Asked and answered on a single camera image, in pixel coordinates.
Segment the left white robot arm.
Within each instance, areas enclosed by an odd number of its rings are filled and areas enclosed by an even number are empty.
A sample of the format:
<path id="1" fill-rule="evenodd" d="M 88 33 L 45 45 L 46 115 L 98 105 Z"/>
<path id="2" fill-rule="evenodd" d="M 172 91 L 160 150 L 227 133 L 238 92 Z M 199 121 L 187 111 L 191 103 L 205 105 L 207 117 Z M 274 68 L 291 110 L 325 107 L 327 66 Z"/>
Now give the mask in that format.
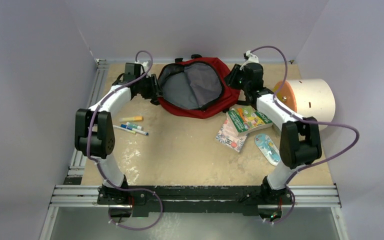
<path id="1" fill-rule="evenodd" d="M 75 113 L 75 148 L 94 162 L 102 178 L 99 204 L 122 205 L 134 199 L 113 154 L 116 138 L 112 117 L 136 94 L 152 97 L 156 81 L 156 76 L 149 73 L 152 65 L 151 61 L 126 63 L 124 72 L 101 100 Z"/>

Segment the floral cover book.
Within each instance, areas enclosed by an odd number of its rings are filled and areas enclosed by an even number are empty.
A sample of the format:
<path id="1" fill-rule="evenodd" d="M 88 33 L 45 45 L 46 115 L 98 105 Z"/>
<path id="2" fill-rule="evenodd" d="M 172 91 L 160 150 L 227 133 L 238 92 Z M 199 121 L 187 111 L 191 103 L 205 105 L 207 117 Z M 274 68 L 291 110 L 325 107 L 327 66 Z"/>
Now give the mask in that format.
<path id="1" fill-rule="evenodd" d="M 235 129 L 236 128 L 231 120 L 227 118 L 215 135 L 215 140 L 239 153 L 242 150 L 248 136 L 238 136 Z"/>

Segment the green treehouse paperback book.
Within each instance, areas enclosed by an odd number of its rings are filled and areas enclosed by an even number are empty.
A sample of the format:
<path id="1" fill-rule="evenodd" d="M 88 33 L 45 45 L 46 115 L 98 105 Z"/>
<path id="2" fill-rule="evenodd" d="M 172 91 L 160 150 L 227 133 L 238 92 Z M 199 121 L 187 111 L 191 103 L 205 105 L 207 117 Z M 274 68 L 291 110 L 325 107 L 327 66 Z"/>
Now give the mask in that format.
<path id="1" fill-rule="evenodd" d="M 226 115 L 239 137 L 273 126 L 273 122 L 264 113 L 251 106 L 232 108 Z"/>

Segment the red backpack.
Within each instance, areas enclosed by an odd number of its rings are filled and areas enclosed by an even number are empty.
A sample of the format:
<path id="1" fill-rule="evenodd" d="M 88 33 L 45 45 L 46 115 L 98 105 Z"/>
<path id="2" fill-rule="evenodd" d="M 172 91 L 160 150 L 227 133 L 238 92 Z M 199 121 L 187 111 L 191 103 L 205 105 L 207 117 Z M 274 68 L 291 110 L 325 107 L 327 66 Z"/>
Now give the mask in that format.
<path id="1" fill-rule="evenodd" d="M 165 65 L 158 78 L 160 106 L 179 117 L 207 119 L 239 102 L 240 90 L 225 83 L 231 69 L 217 57 L 198 57 Z"/>

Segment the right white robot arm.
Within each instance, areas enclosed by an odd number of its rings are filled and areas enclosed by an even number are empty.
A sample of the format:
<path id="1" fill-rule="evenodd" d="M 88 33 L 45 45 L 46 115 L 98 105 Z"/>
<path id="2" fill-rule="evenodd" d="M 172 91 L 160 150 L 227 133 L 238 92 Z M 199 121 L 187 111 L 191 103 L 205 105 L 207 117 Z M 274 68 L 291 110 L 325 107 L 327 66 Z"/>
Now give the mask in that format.
<path id="1" fill-rule="evenodd" d="M 277 99 L 264 87 L 263 66 L 259 63 L 235 64 L 225 83 L 242 90 L 245 103 L 265 114 L 280 129 L 280 162 L 261 184 L 260 196 L 268 204 L 287 193 L 295 174 L 322 156 L 320 131 L 314 117 L 302 117 Z"/>

